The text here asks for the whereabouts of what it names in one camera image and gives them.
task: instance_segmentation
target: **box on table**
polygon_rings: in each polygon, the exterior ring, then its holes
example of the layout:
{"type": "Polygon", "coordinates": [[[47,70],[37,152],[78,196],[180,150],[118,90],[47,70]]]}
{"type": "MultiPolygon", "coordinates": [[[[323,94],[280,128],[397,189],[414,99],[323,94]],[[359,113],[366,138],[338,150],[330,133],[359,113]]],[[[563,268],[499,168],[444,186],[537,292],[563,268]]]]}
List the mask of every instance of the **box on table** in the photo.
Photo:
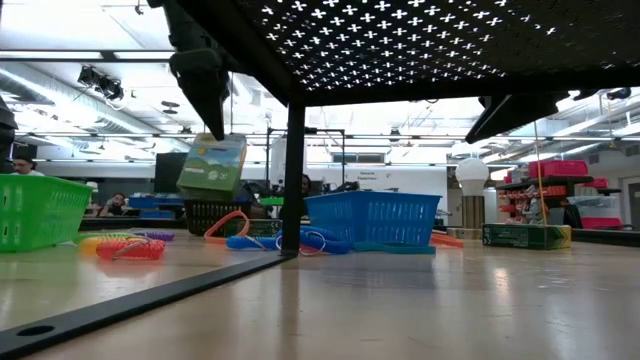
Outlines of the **box on table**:
{"type": "MultiPolygon", "coordinates": [[[[230,220],[224,226],[224,237],[237,235],[244,226],[243,219],[230,220]]],[[[274,237],[282,229],[281,220],[249,220],[249,236],[274,237]]]]}
{"type": "Polygon", "coordinates": [[[232,201],[240,187],[246,154],[244,135],[226,135],[217,141],[212,134],[198,134],[177,185],[189,198],[232,201]]]}
{"type": "Polygon", "coordinates": [[[571,227],[485,224],[482,227],[482,244],[538,250],[569,248],[571,227]]]}

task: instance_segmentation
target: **bolt hole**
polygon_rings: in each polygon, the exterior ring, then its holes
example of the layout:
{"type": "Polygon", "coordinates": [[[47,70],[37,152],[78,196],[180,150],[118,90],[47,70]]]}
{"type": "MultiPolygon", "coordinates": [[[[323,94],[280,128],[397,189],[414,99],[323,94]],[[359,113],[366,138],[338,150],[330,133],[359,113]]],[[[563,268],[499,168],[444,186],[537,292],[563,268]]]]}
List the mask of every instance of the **bolt hole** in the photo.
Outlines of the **bolt hole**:
{"type": "Polygon", "coordinates": [[[53,331],[54,329],[55,327],[50,325],[34,326],[31,328],[20,330],[17,335],[18,336],[36,336],[36,335],[46,334],[48,332],[53,331]]]}

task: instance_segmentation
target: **wooden table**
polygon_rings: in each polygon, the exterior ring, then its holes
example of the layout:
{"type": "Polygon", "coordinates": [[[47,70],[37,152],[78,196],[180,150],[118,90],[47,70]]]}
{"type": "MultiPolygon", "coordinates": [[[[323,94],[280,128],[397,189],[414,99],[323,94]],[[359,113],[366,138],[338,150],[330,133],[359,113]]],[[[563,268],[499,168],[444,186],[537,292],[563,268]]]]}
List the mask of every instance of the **wooden table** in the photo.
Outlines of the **wooden table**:
{"type": "Polygon", "coordinates": [[[640,249],[299,257],[33,359],[638,359],[640,249]]]}
{"type": "Polygon", "coordinates": [[[233,252],[186,230],[158,261],[102,261],[72,245],[0,254],[0,329],[30,323],[154,286],[242,263],[264,252],[233,252]]]}

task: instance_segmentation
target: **perforated metal shelf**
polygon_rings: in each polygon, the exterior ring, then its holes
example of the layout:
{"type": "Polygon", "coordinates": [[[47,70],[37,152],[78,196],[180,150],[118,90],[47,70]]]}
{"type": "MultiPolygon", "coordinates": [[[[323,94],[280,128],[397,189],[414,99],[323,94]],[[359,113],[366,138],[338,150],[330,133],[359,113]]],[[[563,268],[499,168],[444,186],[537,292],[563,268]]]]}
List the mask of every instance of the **perforated metal shelf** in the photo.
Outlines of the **perforated metal shelf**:
{"type": "Polygon", "coordinates": [[[636,0],[182,3],[238,60],[253,64],[269,90],[286,94],[285,102],[601,88],[640,79],[636,0]],[[275,80],[282,74],[274,66],[290,76],[275,80]]]}

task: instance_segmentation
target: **black basket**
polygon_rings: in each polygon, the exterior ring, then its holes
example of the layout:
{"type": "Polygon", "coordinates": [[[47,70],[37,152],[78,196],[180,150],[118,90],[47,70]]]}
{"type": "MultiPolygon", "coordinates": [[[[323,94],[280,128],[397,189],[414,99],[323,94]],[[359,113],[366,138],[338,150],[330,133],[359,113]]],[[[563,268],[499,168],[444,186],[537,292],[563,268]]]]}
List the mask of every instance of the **black basket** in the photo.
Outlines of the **black basket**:
{"type": "MultiPolygon", "coordinates": [[[[187,215],[187,229],[193,235],[202,236],[218,220],[236,210],[241,210],[247,217],[251,217],[251,202],[185,200],[184,208],[187,215]]],[[[224,226],[213,234],[223,236],[224,226]]]]}

